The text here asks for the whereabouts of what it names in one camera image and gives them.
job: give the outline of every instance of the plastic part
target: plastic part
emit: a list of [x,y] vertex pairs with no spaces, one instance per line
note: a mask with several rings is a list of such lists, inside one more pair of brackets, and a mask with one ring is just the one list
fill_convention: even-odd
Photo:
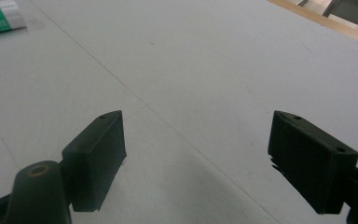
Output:
[[65,193],[74,211],[100,210],[126,156],[121,111],[95,119],[62,151]]
[[299,116],[275,111],[268,154],[318,214],[339,214],[357,151]]
[[69,224],[61,168],[55,161],[41,161],[16,175],[7,209],[6,224]]

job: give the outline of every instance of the white tabletop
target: white tabletop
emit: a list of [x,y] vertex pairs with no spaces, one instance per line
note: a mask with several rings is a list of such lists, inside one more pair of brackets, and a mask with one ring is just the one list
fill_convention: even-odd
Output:
[[267,153],[274,110],[358,150],[358,41],[264,0],[18,0],[0,34],[0,196],[122,110],[128,158],[81,223],[345,223]]

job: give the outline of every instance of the screw hole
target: screw hole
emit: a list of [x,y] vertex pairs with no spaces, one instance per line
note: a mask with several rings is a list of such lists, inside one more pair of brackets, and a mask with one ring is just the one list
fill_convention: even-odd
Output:
[[49,167],[47,165],[37,165],[34,166],[29,172],[29,176],[40,176],[48,172]]
[[336,147],[336,150],[337,150],[338,152],[345,152],[345,149],[342,148],[342,147]]

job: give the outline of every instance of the wooden edge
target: wooden edge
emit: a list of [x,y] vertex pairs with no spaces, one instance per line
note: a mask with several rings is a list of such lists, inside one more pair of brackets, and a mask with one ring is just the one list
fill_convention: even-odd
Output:
[[339,31],[344,35],[350,36],[350,37],[358,40],[358,31],[352,29],[351,27],[348,27],[348,26],[341,24],[337,21],[332,21],[322,15],[311,12],[311,11],[307,10],[306,8],[300,7],[300,6],[293,4],[287,0],[269,0],[269,1],[279,7],[286,8],[287,10],[292,11],[292,12],[296,13],[297,15],[307,18],[310,21],[315,21],[315,22],[321,24],[322,26],[328,27],[335,31]]

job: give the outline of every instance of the white table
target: white table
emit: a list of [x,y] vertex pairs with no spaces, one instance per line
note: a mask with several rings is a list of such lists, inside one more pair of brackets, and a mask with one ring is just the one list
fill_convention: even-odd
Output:
[[94,118],[123,110],[128,158],[80,223],[345,223],[267,154],[273,111],[358,150],[358,41],[267,1],[18,0],[0,34],[0,196]]

